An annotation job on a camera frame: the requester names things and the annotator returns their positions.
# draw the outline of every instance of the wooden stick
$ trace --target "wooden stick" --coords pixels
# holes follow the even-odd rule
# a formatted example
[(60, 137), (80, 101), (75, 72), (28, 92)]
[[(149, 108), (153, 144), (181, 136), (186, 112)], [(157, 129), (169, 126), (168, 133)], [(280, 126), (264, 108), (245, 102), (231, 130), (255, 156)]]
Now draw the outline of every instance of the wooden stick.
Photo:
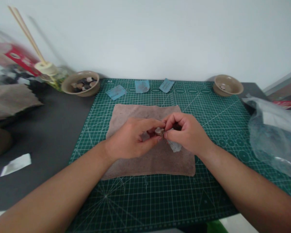
[(8, 6), (8, 8), (11, 11), (12, 15), (14, 16), (15, 20), (17, 21), (18, 25), (21, 27), (23, 33), (28, 38), (28, 40), (31, 43), (32, 47), (35, 49), (40, 61), (43, 63), (43, 65), (46, 65), (46, 61), (45, 61), (44, 57), (42, 56), (42, 53), (40, 52), (36, 42), (34, 41), (32, 35), (31, 35), (28, 27), (26, 26), (22, 16), (20, 15), (19, 11), (15, 7), (14, 7), (15, 12), (10, 6)]

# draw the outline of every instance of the green cutting mat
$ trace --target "green cutting mat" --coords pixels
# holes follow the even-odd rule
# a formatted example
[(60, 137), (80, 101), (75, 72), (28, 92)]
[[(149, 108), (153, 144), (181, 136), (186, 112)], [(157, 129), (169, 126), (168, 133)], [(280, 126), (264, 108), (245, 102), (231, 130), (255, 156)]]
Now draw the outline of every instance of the green cutting mat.
[[(220, 97), (209, 82), (175, 82), (169, 93), (150, 81), (150, 90), (135, 93), (134, 80), (104, 79), (70, 163), (105, 139), (115, 104), (179, 105), (194, 115), (208, 136), (240, 161), (291, 195), (290, 179), (258, 161), (249, 144), (250, 115), (237, 96)], [(122, 85), (127, 94), (113, 101), (105, 92)], [(100, 181), (68, 232), (136, 232), (201, 223), (238, 213), (215, 178), (196, 157), (194, 177), (147, 175)]]

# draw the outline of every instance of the gray table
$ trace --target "gray table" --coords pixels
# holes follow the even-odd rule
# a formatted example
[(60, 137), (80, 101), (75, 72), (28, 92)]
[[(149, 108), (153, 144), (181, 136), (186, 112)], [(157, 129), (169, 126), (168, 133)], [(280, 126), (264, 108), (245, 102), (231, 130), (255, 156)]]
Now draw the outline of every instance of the gray table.
[[(267, 99), (255, 83), (243, 83), (244, 92)], [(0, 173), (11, 160), (30, 153), (32, 164), (0, 177), (0, 211), (68, 165), (94, 97), (80, 98), (48, 88), (41, 96), (44, 106), (26, 113), (5, 127), (12, 133), (13, 147), (0, 157)], [(249, 112), (253, 109), (246, 106)]]

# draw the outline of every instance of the clear plastic bag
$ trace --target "clear plastic bag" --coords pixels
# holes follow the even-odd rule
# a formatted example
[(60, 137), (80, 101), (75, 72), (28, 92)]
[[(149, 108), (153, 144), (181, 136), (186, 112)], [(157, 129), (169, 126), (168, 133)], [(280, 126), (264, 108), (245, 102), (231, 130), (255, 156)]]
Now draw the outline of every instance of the clear plastic bag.
[(256, 109), (248, 124), (254, 154), (291, 177), (291, 112), (256, 97), (243, 101)]
[(42, 74), (34, 68), (38, 62), (8, 35), (0, 32), (0, 81), (6, 84), (26, 84), (43, 87)]

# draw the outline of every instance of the brown towel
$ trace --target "brown towel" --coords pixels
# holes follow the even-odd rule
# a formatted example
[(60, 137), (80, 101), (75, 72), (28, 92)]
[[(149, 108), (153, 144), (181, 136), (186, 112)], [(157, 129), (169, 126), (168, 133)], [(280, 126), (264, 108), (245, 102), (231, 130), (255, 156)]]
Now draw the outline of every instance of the brown towel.
[[(162, 120), (165, 116), (181, 112), (179, 106), (158, 107), (142, 105), (116, 104), (112, 113), (106, 137), (111, 137), (129, 117), (154, 118)], [(182, 147), (179, 152), (172, 152), (167, 141), (160, 141), (148, 153), (133, 159), (116, 161), (102, 177), (102, 180), (119, 176), (136, 176), (152, 174), (195, 175), (194, 155)]]
[(43, 105), (25, 84), (0, 85), (0, 120)]

